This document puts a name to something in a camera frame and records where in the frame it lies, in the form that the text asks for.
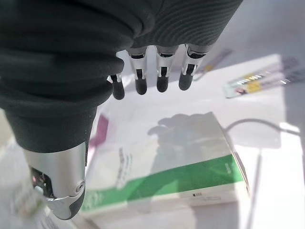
white surface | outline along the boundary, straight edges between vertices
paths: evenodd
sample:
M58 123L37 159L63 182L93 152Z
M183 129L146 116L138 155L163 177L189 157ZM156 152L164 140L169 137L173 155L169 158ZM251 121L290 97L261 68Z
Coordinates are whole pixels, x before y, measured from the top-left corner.
M155 51L151 49L147 93L140 96L135 92L127 62L123 72L125 98L111 98L99 108L110 119L102 150L113 145L130 146L151 135L157 137L179 122L165 119L176 114L213 111L223 127L244 119L261 120L240 123L228 132L247 170L252 202L185 208L114 222L95 219L96 224L102 229L305 228L305 144L300 140L305 135L305 83L230 100L222 92L225 82L283 57L294 56L305 67L304 8L302 0L245 0L206 61L223 48L234 52L214 71L193 82L188 91L178 88L179 57L175 57L168 90L163 94L157 91ZM272 123L275 128L263 122ZM89 176L98 173L94 162L92 166Z

robotic hand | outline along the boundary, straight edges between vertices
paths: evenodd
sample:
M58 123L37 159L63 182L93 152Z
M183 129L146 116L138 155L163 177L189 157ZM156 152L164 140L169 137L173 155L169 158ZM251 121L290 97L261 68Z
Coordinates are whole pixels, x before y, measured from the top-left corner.
M112 88L124 97L116 53L128 50L144 94L145 51L156 45L164 92L177 47L186 44L179 87L187 90L241 1L0 0L0 107L24 148L34 189L58 218L81 207L97 106Z

white box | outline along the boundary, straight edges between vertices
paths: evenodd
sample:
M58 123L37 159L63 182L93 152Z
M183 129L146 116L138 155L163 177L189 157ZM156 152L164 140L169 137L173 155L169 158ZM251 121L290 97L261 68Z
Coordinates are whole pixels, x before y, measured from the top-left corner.
M192 115L158 138L97 152L99 171L80 213L107 219L247 198L243 166L213 113Z

green stripe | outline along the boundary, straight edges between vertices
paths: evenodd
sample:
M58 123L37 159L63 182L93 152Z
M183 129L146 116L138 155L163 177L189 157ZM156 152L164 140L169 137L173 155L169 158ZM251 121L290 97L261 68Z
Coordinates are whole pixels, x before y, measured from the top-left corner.
M122 189L88 190L82 205L90 211L109 204L242 181L232 155L165 170L129 181Z

white table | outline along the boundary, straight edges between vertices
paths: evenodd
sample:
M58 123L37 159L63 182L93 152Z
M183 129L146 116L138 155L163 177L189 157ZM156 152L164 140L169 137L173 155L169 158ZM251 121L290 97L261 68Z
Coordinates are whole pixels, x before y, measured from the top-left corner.
M110 119L105 148L143 141L160 120L175 114L213 111L224 128L233 124L228 134L246 167L252 200L113 222L95 218L97 225L103 229L305 228L305 160L300 140L305 135L305 83L235 99L226 99L222 92L225 82L283 57L294 56L305 67L304 6L301 0L245 0L206 60L224 48L234 52L215 70L193 82L188 91L178 88L183 50L176 56L168 90L162 94L156 89L155 50L150 48L147 93L143 96L136 93L131 67L126 61L125 98L121 101L111 98L99 107L99 112ZM127 60L126 53L121 56ZM98 176L94 162L88 185L90 176Z

